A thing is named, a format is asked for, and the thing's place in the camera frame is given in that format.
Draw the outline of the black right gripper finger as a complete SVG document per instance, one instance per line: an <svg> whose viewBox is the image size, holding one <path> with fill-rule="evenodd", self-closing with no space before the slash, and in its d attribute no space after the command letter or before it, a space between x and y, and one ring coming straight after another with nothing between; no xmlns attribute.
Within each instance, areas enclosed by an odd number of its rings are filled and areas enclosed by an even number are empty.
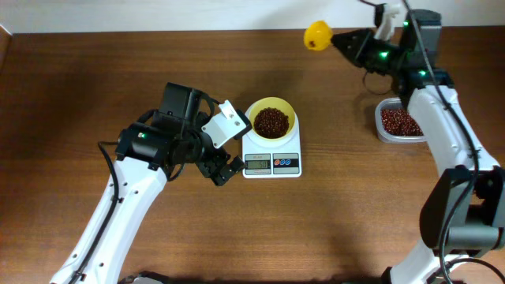
<svg viewBox="0 0 505 284"><path fill-rule="evenodd" d="M356 67L363 66L361 60L361 53L364 46L365 46L364 42L357 42L357 43L341 42L335 44L335 47L341 52L341 54Z"/></svg>
<svg viewBox="0 0 505 284"><path fill-rule="evenodd" d="M369 36L373 36L373 30L370 28L362 28L351 32L334 34L331 37L331 43L334 46L349 46L361 44L367 40Z"/></svg>

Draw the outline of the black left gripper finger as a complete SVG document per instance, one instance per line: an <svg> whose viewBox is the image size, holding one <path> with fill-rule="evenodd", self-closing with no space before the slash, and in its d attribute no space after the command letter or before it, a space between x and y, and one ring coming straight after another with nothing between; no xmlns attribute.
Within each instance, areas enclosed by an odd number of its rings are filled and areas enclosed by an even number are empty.
<svg viewBox="0 0 505 284"><path fill-rule="evenodd" d="M235 174L242 171L245 163L239 156L234 157L230 162L224 161L217 165L216 170L211 175L211 180L216 186L225 185Z"/></svg>
<svg viewBox="0 0 505 284"><path fill-rule="evenodd" d="M250 121L247 121L247 122L245 123L245 128L244 128L242 131L240 131L238 134L236 134L236 135L234 136L234 139L235 139L235 140L240 140L240 139L241 139L241 138L242 138L245 134L247 134L247 133L248 133L248 132L249 132L252 128L253 128L253 127L252 127L252 125L251 125L251 122L250 122Z"/></svg>

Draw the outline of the red adzuki beans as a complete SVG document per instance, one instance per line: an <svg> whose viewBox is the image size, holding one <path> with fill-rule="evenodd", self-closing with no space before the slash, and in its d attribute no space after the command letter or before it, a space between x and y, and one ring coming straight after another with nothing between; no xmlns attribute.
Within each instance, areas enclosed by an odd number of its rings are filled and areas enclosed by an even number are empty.
<svg viewBox="0 0 505 284"><path fill-rule="evenodd" d="M254 119L255 132L266 139L285 136L290 127L289 117L276 108L262 109Z"/></svg>
<svg viewBox="0 0 505 284"><path fill-rule="evenodd" d="M384 130L393 136L422 136L420 126L403 109L382 109L380 112Z"/></svg>

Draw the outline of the yellow measuring scoop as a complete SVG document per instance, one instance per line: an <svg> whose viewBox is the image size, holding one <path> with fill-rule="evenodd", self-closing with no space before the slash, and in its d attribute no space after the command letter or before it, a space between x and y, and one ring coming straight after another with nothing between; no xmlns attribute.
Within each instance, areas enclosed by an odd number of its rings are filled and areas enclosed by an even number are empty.
<svg viewBox="0 0 505 284"><path fill-rule="evenodd" d="M312 23L304 33L304 45L308 50L321 51L331 45L333 32L325 21Z"/></svg>

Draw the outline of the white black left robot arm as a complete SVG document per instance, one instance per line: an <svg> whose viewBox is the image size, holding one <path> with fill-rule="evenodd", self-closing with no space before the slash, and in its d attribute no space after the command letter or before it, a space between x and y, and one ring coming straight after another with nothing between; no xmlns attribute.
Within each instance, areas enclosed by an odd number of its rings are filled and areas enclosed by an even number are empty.
<svg viewBox="0 0 505 284"><path fill-rule="evenodd" d="M194 164L215 185L244 168L224 149L252 124L229 101L169 83L157 109L142 114L105 155L110 177L76 247L52 276L53 283L116 283L144 216L166 184Z"/></svg>

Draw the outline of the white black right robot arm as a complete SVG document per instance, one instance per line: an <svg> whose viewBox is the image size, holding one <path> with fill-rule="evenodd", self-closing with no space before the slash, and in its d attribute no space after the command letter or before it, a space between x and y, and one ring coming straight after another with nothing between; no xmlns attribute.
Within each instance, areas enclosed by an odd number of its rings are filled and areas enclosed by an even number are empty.
<svg viewBox="0 0 505 284"><path fill-rule="evenodd" d="M356 67L392 77L440 176L421 209L421 239L378 283L449 283L451 269L504 246L504 169L466 120L448 72L433 66L441 28L439 13L412 9L397 45L369 28L330 38Z"/></svg>

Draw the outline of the yellow plastic bowl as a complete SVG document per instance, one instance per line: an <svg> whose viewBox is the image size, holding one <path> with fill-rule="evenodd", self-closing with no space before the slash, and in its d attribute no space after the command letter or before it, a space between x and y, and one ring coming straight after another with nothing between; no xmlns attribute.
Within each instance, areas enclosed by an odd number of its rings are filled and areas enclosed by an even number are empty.
<svg viewBox="0 0 505 284"><path fill-rule="evenodd" d="M262 140L277 141L294 132L296 114L284 99L267 97L256 101L249 109L252 132Z"/></svg>

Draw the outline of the white digital kitchen scale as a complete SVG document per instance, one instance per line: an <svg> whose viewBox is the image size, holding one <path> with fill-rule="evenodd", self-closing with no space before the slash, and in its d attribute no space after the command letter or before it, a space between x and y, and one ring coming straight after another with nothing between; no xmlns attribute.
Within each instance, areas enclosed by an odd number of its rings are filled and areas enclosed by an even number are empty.
<svg viewBox="0 0 505 284"><path fill-rule="evenodd" d="M302 174L299 121L293 107L284 99L267 97L252 104L246 117L253 123L261 110L275 108L288 117L289 127L280 138L267 139L255 129L242 137L245 178L298 178Z"/></svg>

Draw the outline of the clear plastic container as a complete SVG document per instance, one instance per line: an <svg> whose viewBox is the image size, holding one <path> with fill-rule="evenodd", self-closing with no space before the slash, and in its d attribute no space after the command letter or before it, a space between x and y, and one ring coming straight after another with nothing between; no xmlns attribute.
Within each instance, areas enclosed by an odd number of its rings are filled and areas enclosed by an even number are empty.
<svg viewBox="0 0 505 284"><path fill-rule="evenodd" d="M389 144L417 144L426 141L421 128L402 107L400 99L389 98L375 110L378 138Z"/></svg>

